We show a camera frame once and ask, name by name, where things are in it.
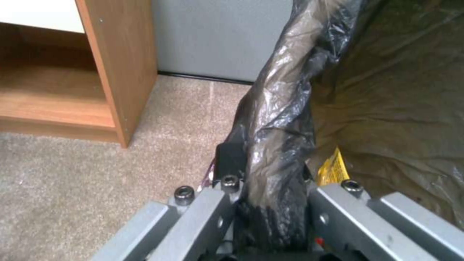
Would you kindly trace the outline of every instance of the yellow label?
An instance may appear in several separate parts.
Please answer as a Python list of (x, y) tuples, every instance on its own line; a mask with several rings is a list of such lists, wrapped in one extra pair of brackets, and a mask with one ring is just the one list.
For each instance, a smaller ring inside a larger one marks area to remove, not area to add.
[(328, 158), (317, 172), (317, 185), (324, 186), (330, 183), (340, 183), (349, 179), (342, 154), (338, 147), (334, 154)]

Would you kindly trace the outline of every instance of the metal bar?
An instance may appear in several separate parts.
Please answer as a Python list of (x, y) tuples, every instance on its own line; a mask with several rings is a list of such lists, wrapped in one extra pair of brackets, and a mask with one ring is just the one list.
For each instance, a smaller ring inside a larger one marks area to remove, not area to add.
[(309, 200), (316, 233), (336, 251), (351, 246), (369, 260), (436, 260), (339, 184), (311, 190)]
[(231, 83), (231, 84), (253, 85), (253, 82), (251, 81), (228, 79), (228, 78), (221, 78), (221, 77), (214, 77), (214, 76), (203, 76), (203, 75), (188, 74), (188, 73), (181, 73), (181, 72), (158, 71), (158, 74), (174, 76), (174, 77), (191, 78), (191, 79), (197, 79), (197, 80), (224, 82), (224, 83)]
[(149, 202), (91, 260), (143, 260), (161, 242), (178, 218), (174, 207)]
[(171, 228), (149, 261), (197, 260), (215, 253), (233, 219), (230, 198), (223, 191), (206, 188)]
[(401, 193), (368, 206), (440, 260), (464, 260), (464, 233)]

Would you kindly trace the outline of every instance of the gray metal panel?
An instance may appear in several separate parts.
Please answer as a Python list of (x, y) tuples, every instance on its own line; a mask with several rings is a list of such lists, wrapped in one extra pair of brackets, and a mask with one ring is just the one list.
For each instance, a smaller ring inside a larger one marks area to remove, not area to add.
[(154, 0), (158, 69), (254, 81), (292, 0)]
[(161, 242), (178, 218), (174, 207), (149, 202), (91, 260), (143, 260)]
[(464, 233), (401, 193), (368, 206), (440, 260), (464, 260)]
[(198, 260), (206, 251), (215, 253), (233, 213), (228, 195), (205, 188), (153, 251), (149, 261)]
[(351, 244), (369, 260), (436, 260), (339, 184), (311, 190), (309, 201), (317, 234), (335, 250)]

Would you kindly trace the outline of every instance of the white cabinet door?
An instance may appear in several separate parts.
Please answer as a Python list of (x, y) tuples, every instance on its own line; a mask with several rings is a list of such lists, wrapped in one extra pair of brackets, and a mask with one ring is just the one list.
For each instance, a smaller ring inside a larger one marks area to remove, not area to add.
[(0, 0), (0, 22), (84, 33), (74, 0)]

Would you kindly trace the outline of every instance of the gray wall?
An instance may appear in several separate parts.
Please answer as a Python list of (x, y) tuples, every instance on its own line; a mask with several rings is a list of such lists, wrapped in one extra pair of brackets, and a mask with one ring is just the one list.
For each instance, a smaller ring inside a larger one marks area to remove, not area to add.
[(254, 81), (292, 0), (154, 0), (160, 71)]

